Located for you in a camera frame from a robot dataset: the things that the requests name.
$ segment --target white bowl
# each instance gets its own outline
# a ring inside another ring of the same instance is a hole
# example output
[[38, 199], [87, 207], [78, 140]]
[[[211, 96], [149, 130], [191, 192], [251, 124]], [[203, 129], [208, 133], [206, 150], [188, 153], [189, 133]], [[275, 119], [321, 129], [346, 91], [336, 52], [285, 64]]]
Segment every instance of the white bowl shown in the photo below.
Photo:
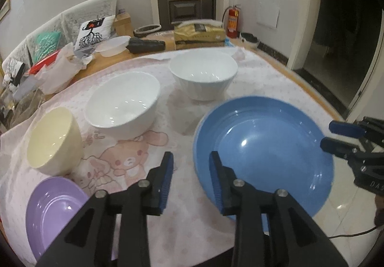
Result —
[[174, 57], [169, 69], [191, 99], [209, 101], [224, 93], [236, 76], [238, 66], [230, 55], [205, 48]]
[[87, 122], [119, 140], [144, 133], [155, 119], [160, 83], [145, 72], [127, 72], [101, 85], [88, 101]]
[[27, 159], [31, 167], [51, 175], [64, 175], [83, 156], [79, 126], [73, 114], [59, 107], [48, 112], [33, 129]]
[[126, 46], [129, 43], [130, 36], [118, 36], [101, 42], [96, 51], [103, 57], [112, 57], [127, 50]]

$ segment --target purple plate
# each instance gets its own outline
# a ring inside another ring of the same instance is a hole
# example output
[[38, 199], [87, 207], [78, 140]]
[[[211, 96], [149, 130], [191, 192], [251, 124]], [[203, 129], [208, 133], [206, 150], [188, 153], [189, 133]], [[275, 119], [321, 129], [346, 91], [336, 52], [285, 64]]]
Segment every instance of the purple plate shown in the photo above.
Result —
[[88, 199], [80, 187], [63, 177], [50, 177], [37, 185], [25, 215], [26, 234], [36, 260]]

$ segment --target blue plate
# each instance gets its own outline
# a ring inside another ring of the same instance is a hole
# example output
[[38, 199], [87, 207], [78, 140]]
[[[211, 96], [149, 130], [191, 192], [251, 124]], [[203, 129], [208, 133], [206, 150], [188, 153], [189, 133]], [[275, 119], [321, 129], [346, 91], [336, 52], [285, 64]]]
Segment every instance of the blue plate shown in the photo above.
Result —
[[209, 155], [256, 189], [286, 189], [311, 216], [331, 191], [333, 160], [320, 149], [324, 137], [303, 112], [280, 100], [248, 96], [229, 100], [201, 122], [193, 142], [198, 179], [215, 203]]

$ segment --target teal pillow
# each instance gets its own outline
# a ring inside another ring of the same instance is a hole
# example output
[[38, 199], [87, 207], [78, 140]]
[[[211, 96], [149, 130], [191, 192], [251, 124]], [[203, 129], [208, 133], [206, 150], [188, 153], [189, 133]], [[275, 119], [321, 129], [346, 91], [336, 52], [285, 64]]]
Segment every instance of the teal pillow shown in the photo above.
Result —
[[47, 32], [39, 34], [36, 39], [35, 56], [32, 58], [33, 64], [57, 51], [60, 37], [61, 32]]

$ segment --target screw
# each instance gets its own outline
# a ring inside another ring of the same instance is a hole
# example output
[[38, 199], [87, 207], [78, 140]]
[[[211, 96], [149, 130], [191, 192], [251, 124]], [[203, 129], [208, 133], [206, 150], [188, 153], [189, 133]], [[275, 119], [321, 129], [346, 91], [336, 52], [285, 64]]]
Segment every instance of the screw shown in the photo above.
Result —
[[285, 198], [288, 195], [288, 191], [285, 189], [278, 189], [277, 190], [277, 195], [279, 197]]
[[149, 186], [150, 182], [149, 180], [146, 180], [146, 179], [142, 179], [142, 180], [139, 180], [139, 187], [140, 188], [147, 188]]
[[242, 179], [235, 179], [234, 185], [235, 185], [235, 187], [242, 187], [245, 185], [245, 181], [243, 181]]
[[95, 192], [95, 197], [100, 199], [100, 198], [104, 198], [106, 195], [107, 195], [108, 192], [106, 192], [105, 190], [97, 190]]

